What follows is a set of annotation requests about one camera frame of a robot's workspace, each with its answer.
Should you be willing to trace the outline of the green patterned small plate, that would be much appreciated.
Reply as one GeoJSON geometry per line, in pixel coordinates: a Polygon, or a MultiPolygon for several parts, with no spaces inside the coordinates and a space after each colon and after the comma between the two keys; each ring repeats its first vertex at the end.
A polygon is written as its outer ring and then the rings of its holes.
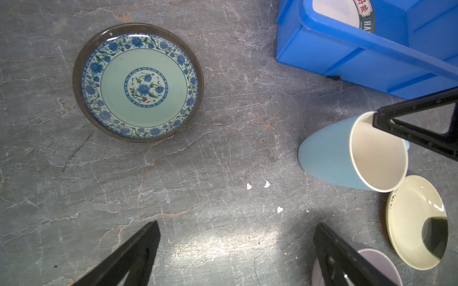
{"type": "Polygon", "coordinates": [[[107,28],[80,50],[73,67],[82,113],[111,137],[134,143],[180,132],[203,100],[202,68],[178,36],[128,23],[107,28]]]}

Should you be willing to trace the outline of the cream floral plate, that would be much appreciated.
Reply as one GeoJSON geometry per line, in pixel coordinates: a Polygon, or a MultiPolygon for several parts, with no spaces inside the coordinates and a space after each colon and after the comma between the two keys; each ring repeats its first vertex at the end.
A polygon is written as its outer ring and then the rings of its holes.
{"type": "Polygon", "coordinates": [[[405,177],[389,196],[385,219],[390,242],[404,263],[420,271],[440,263],[448,243],[447,213],[428,180],[405,177]]]}

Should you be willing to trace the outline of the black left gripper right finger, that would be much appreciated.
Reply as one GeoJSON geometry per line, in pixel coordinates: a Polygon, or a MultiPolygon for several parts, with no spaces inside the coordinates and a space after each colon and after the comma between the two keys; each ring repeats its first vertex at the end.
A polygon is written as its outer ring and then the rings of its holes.
{"type": "Polygon", "coordinates": [[[313,242],[326,286],[396,286],[358,254],[369,247],[347,243],[326,224],[317,225],[313,242]]]}

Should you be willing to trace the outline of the light blue mug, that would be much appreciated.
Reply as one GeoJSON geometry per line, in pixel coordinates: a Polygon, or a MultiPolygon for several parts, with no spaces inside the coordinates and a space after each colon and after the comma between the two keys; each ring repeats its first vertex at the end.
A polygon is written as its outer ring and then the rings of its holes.
{"type": "Polygon", "coordinates": [[[298,160],[306,174],[330,184],[390,193],[408,168],[405,140],[373,127],[374,112],[341,120],[307,137],[298,160]]]}

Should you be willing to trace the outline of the purple bowl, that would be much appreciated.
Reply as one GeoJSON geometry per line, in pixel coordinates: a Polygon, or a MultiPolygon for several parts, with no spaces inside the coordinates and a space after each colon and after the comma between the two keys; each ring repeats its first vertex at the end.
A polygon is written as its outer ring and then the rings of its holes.
{"type": "MultiPolygon", "coordinates": [[[[391,259],[379,250],[365,248],[357,250],[364,259],[366,259],[372,266],[390,279],[396,286],[403,285],[400,274],[398,273],[395,265],[391,259]]],[[[318,260],[315,261],[312,270],[312,286],[325,286],[324,278],[319,266],[318,260]]]]}

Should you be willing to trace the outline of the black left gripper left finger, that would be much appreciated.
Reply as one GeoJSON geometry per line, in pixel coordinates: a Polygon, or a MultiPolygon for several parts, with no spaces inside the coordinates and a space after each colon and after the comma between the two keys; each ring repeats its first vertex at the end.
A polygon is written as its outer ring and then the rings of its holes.
{"type": "Polygon", "coordinates": [[[161,240],[159,225],[149,222],[91,272],[75,282],[76,286],[146,286],[161,240]]]}

